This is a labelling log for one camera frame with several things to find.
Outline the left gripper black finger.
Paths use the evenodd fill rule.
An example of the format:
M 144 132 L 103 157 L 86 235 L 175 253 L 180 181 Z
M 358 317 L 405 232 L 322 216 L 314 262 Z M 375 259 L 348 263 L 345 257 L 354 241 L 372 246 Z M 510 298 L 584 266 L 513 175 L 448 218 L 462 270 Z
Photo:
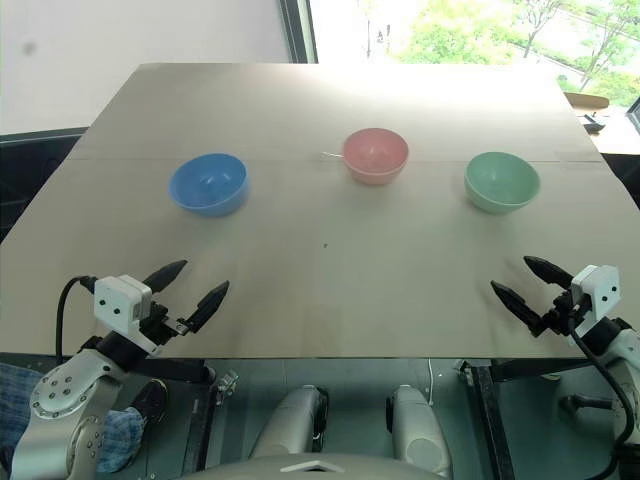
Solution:
M 185 325 L 191 333 L 197 333 L 218 311 L 230 286 L 224 281 L 209 291 L 197 304 L 196 310 L 185 320 Z
M 178 260 L 166 264 L 148 275 L 144 279 L 144 284 L 149 287 L 153 293 L 159 293 L 177 278 L 187 264 L 187 260 Z

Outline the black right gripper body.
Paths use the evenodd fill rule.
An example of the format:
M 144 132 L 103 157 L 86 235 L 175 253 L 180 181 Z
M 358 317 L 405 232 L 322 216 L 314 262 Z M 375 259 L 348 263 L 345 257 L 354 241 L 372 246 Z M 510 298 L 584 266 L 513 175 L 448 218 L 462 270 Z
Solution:
M 577 324 L 588 312 L 588 298 L 579 296 L 574 300 L 571 291 L 564 291 L 553 300 L 553 307 L 542 316 L 545 326 L 568 326 L 573 319 Z

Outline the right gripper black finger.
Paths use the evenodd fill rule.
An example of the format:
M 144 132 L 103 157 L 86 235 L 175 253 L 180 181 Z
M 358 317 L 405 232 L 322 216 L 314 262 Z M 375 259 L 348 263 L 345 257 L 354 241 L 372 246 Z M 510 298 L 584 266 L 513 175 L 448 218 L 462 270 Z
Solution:
M 543 332 L 542 318 L 532 310 L 526 301 L 511 288 L 496 282 L 490 282 L 491 288 L 502 304 L 537 337 Z
M 569 288 L 571 286 L 573 276 L 552 262 L 530 255 L 524 256 L 523 260 L 529 269 L 545 283 L 557 285 L 561 288 Z

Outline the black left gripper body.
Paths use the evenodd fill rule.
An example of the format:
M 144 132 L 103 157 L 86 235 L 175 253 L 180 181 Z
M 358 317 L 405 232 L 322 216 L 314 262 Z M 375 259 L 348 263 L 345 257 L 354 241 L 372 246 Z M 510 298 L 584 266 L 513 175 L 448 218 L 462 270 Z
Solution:
M 140 322 L 140 332 L 155 345 L 164 346 L 171 339 L 190 333 L 191 328 L 182 318 L 171 319 L 167 307 L 152 301 L 148 316 Z

